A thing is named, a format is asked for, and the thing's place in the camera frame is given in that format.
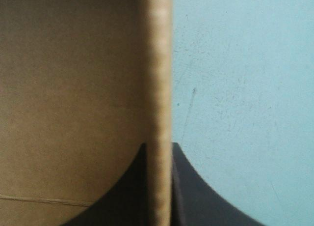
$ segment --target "cardboard panel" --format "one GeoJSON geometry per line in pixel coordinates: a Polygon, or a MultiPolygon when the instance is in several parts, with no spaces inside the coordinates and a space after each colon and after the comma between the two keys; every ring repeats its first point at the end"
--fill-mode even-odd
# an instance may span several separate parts
{"type": "Polygon", "coordinates": [[[0,0],[0,195],[93,202],[119,179],[144,141],[139,36],[136,0],[0,0]]]}

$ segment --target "black plastic base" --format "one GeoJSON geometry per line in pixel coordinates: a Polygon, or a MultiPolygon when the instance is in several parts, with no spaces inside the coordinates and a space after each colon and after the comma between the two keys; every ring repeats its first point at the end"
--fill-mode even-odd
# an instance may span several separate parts
{"type": "MultiPolygon", "coordinates": [[[[262,226],[224,200],[173,144],[171,226],[262,226]]],[[[64,226],[146,226],[146,148],[143,144],[117,184],[64,226]]]]}

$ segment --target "thin thread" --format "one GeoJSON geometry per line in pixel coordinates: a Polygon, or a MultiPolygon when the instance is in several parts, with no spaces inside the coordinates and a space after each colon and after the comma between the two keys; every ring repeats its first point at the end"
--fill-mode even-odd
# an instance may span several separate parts
{"type": "Polygon", "coordinates": [[[28,197],[14,197],[0,194],[2,200],[16,200],[36,203],[48,203],[48,204],[63,204],[72,206],[89,207],[93,202],[80,201],[80,200],[65,200],[65,199],[49,199],[49,198],[28,198],[28,197]]]}

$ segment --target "light blue wall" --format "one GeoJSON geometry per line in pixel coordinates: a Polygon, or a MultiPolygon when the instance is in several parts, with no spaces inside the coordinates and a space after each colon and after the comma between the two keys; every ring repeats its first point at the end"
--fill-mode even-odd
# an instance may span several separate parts
{"type": "Polygon", "coordinates": [[[314,225],[314,0],[174,0],[173,141],[269,226],[314,225]]]}

